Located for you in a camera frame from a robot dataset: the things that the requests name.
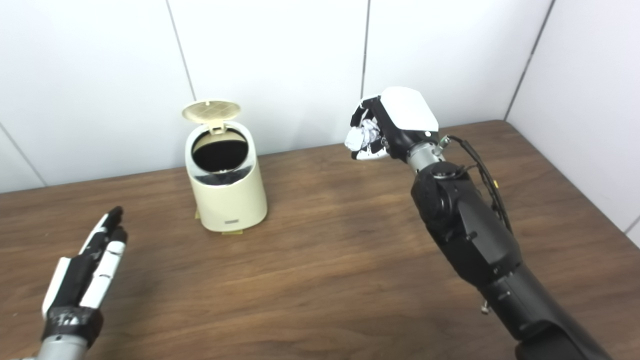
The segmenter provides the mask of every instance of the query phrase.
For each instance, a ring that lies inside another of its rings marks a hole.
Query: silver metal joint
[[[411,169],[415,172],[420,172],[423,168],[444,161],[441,155],[436,155],[434,150],[437,145],[434,143],[422,143],[415,146],[409,151],[409,155],[406,157],[406,163],[411,166]]]

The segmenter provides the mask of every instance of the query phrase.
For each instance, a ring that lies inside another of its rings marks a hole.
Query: trash can
[[[187,173],[202,225],[211,231],[238,231],[267,215],[267,199],[249,130],[230,121],[240,106],[224,100],[197,101],[182,111],[202,124],[184,149]]]

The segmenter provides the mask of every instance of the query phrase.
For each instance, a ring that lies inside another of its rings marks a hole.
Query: wooden table
[[[639,359],[638,249],[509,124],[446,132],[482,155],[550,292],[615,359]],[[424,230],[406,165],[341,145],[260,165],[269,215],[235,236],[194,220],[183,168],[0,195],[0,360],[37,351],[58,258],[114,205],[129,247],[90,359],[514,358]]]

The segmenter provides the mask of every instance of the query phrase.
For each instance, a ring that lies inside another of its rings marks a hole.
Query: open lid
[[[222,134],[226,131],[225,121],[233,119],[239,113],[240,105],[234,102],[209,99],[187,105],[182,116],[198,124],[207,124],[212,134]]]

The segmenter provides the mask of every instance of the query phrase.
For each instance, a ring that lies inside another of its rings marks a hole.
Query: white fingertip
[[[126,246],[127,245],[121,241],[112,241],[107,245],[104,255],[102,255],[102,259],[100,260],[100,264],[93,272],[91,284],[89,284],[89,287],[80,301],[80,306],[91,307],[93,309],[98,309],[100,307],[100,304],[109,289],[111,280],[118,269],[120,259],[122,259],[122,254],[124,253]]]
[[[71,259],[69,258],[60,258],[60,260],[58,260],[56,269],[51,277],[51,282],[49,283],[49,288],[47,289],[47,294],[44,295],[44,301],[42,301],[42,318],[45,320],[47,319],[47,311],[49,311],[51,304],[53,304],[53,300],[55,300],[58,290],[60,289],[60,284],[62,284],[62,279],[64,279],[67,273],[70,261]]]

